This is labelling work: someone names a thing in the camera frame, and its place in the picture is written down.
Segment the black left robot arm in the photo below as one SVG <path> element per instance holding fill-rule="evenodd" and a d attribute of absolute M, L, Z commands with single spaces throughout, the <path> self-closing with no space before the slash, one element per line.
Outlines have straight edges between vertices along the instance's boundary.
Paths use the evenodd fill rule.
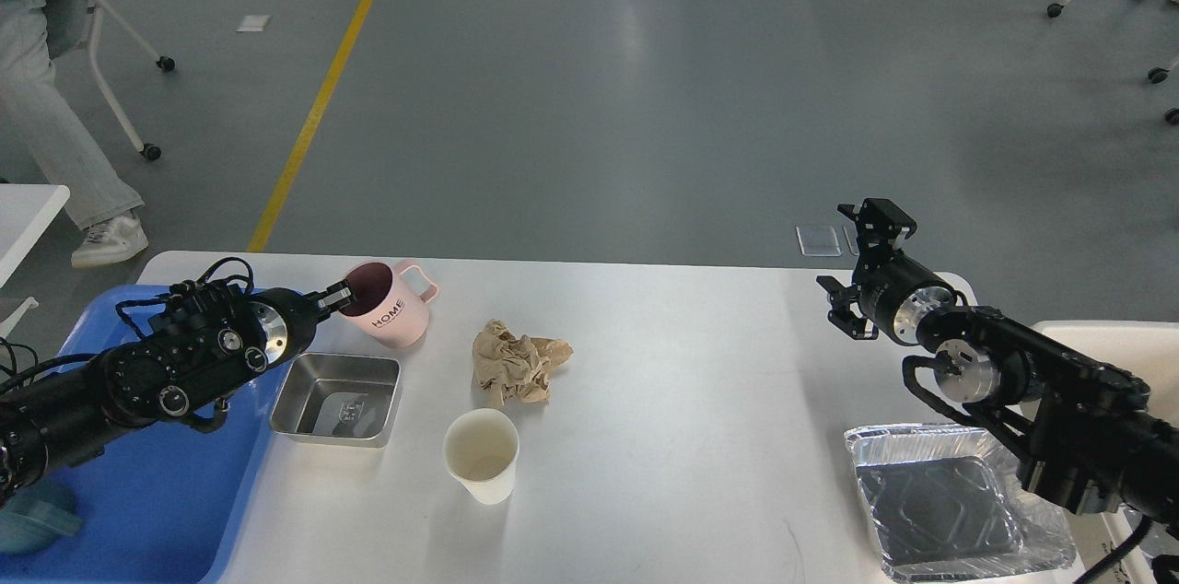
<path fill-rule="evenodd" d="M 356 302 L 345 278 L 317 293 L 261 290 L 252 269 L 219 269 L 119 302 L 132 342 L 52 357 L 4 381 L 4 501 L 136 429 L 220 429 L 241 387 L 307 352 L 320 323 Z"/>

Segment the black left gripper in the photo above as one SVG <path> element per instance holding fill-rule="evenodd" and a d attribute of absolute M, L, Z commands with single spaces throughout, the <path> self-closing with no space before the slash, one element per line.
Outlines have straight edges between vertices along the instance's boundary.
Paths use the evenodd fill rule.
<path fill-rule="evenodd" d="M 307 352 L 325 319 L 355 303 L 349 283 L 328 286 L 322 293 L 299 294 L 270 287 L 246 297 L 246 369 L 264 373 Z"/>

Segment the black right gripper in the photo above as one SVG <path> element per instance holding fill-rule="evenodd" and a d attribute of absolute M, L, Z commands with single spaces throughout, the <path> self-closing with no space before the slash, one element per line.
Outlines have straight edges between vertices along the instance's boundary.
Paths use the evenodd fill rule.
<path fill-rule="evenodd" d="M 852 340 L 876 340 L 882 332 L 897 345 L 918 345 L 918 323 L 935 309 L 957 304 L 957 294 L 902 251 L 903 241 L 916 232 L 916 219 L 885 198 L 836 209 L 855 227 L 858 265 L 852 286 L 834 276 L 816 277 L 826 294 L 829 322 Z M 858 304 L 864 316 L 854 311 Z"/>

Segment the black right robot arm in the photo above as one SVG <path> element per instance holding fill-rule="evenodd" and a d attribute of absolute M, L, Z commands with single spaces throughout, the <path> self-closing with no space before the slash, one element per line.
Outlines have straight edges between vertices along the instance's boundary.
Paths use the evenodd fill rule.
<path fill-rule="evenodd" d="M 1073 514 L 1137 508 L 1137 529 L 1081 576 L 1091 583 L 1141 546 L 1175 534 L 1175 427 L 1150 415 L 1150 383 L 1033 332 L 905 255 L 916 222 L 884 198 L 839 204 L 858 245 L 849 286 L 818 276 L 828 320 L 858 341 L 918 346 L 905 391 L 940 416 L 981 428 L 1017 460 L 1023 491 Z"/>

